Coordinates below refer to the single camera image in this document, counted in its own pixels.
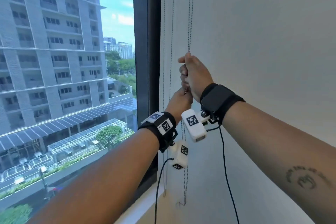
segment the forearm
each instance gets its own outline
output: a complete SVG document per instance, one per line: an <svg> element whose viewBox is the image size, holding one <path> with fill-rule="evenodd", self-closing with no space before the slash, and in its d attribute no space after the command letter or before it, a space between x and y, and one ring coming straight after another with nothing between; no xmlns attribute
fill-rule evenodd
<svg viewBox="0 0 336 224"><path fill-rule="evenodd" d="M114 223L159 150L142 128L53 198L29 223Z"/></svg>
<svg viewBox="0 0 336 224"><path fill-rule="evenodd" d="M336 148L243 102L223 126L257 166L316 223L336 219Z"/></svg>

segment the hand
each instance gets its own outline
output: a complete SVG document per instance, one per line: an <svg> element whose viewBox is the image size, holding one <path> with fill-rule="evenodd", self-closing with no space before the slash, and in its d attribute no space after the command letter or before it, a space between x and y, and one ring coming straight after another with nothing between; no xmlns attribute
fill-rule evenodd
<svg viewBox="0 0 336 224"><path fill-rule="evenodd" d="M190 92L184 94L184 88L180 88L178 91L174 93L172 98L170 99L166 112L169 112L174 116L176 125L182 119L181 115L184 111L191 108L191 104L193 103L193 96Z"/></svg>
<svg viewBox="0 0 336 224"><path fill-rule="evenodd" d="M191 91L192 96L200 102L204 89L213 83L209 70L201 61L190 53L178 59L179 63L185 63L180 67L181 85Z"/></svg>

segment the cloud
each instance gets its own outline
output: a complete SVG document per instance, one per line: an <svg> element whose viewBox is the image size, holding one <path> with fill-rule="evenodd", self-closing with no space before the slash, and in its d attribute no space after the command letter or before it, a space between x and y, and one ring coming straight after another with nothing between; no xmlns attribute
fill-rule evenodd
<svg viewBox="0 0 336 224"><path fill-rule="evenodd" d="M129 25L129 26L133 26L134 25L134 18L131 16L124 16L122 14L118 14L118 22L119 24L123 24L123 25Z"/></svg>
<svg viewBox="0 0 336 224"><path fill-rule="evenodd" d="M133 8L133 2L122 1L121 4L124 5L124 6Z"/></svg>

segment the sky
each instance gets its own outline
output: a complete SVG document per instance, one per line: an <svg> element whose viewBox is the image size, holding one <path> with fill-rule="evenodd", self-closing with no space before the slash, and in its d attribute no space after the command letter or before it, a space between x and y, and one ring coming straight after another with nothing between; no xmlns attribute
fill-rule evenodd
<svg viewBox="0 0 336 224"><path fill-rule="evenodd" d="M100 0L103 36L113 37L117 42L130 43L134 48L133 0Z"/></svg>

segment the window sill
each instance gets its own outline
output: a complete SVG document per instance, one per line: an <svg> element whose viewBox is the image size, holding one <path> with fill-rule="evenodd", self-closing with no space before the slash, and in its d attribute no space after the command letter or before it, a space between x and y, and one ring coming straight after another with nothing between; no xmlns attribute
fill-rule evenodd
<svg viewBox="0 0 336 224"><path fill-rule="evenodd" d="M135 201L115 222L116 224L137 223L143 215L155 205L157 182L154 183L141 197ZM159 198L163 194L163 185L159 186Z"/></svg>

